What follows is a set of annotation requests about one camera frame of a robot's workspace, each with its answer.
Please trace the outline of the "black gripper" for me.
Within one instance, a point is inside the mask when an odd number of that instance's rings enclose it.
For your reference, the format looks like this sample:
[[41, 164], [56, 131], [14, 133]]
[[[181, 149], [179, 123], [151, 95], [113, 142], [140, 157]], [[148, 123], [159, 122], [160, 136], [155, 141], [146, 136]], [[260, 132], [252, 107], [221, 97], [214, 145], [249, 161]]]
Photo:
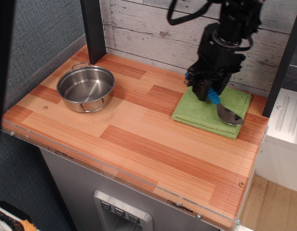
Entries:
[[240, 71], [245, 55], [236, 49], [241, 41], [240, 24], [213, 23], [205, 27], [198, 48], [198, 60], [187, 71], [193, 76], [188, 86], [193, 86], [192, 91], [200, 101], [206, 101], [210, 87], [221, 94], [231, 75]]

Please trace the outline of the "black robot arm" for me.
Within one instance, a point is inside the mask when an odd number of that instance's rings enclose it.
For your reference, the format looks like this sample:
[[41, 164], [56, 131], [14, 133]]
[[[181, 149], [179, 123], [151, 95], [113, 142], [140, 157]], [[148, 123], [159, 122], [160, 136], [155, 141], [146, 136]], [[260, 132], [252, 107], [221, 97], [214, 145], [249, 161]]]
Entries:
[[261, 0], [226, 0], [219, 21], [205, 27], [198, 60], [186, 74], [186, 84], [199, 100], [205, 101], [210, 89], [221, 94], [232, 74], [240, 72], [243, 52], [252, 47], [251, 36], [261, 24], [262, 5]]

